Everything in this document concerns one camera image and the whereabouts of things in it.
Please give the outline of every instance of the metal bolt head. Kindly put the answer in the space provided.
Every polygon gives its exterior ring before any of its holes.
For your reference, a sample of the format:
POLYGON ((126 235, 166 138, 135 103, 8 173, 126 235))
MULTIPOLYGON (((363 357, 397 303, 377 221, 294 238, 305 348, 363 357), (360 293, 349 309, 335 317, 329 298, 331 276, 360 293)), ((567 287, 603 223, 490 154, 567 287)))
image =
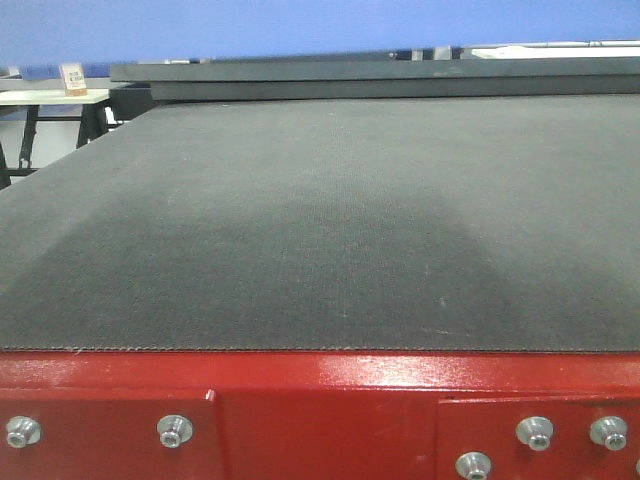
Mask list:
POLYGON ((620 417, 602 417, 591 424, 591 440, 608 450, 622 450, 627 446, 627 423, 620 417))
POLYGON ((24 448, 40 441, 42 428, 29 417, 13 417, 7 423, 7 443, 13 448, 24 448))
POLYGON ((467 452, 456 461, 458 475, 466 480, 486 480, 491 472, 491 460, 481 452, 467 452))
POLYGON ((545 417, 529 417, 516 427, 516 436, 531 450, 541 452, 551 446, 553 423, 545 417))
POLYGON ((167 448, 178 448, 193 436, 193 424, 182 415, 162 417, 157 425, 160 443, 167 448))

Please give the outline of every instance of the gray fabric surface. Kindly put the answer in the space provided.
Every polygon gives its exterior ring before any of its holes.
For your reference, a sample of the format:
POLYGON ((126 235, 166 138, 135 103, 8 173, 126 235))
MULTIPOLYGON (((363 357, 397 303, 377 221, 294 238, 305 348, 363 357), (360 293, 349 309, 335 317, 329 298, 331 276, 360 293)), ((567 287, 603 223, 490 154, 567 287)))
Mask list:
POLYGON ((640 97, 162 107, 0 192, 14 349, 637 351, 640 97))

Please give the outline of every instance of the black table leg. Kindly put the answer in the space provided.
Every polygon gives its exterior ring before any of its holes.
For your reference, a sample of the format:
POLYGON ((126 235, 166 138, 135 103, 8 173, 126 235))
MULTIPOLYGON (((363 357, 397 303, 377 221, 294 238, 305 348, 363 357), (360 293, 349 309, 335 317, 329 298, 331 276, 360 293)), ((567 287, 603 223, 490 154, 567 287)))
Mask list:
POLYGON ((33 138, 36 136, 39 109, 39 105, 27 107, 27 121, 24 124, 24 133, 22 134, 18 168, 31 168, 31 150, 33 149, 33 138))
POLYGON ((2 143, 0 143, 0 190, 11 185, 11 177, 7 171, 7 161, 4 158, 2 143))
POLYGON ((76 148, 86 145, 89 140, 95 140, 106 133, 106 118, 102 121, 100 111, 104 115, 104 107, 99 104, 83 105, 80 129, 78 130, 78 142, 76 148))

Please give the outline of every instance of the red metal frame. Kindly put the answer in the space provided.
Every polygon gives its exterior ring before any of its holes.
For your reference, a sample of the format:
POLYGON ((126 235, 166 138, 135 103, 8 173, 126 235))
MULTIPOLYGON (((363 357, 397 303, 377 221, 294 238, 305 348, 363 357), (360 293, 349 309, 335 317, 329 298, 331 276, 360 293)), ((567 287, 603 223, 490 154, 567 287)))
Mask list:
POLYGON ((0 478, 454 480, 479 450, 490 478, 624 480, 639 407, 640 354, 2 353, 0 421, 43 437, 0 444, 0 478), (171 413, 195 425, 175 450, 155 431, 171 413), (556 426, 546 452, 515 438, 531 415, 556 426), (624 450, 589 440, 605 415, 629 423, 624 450))

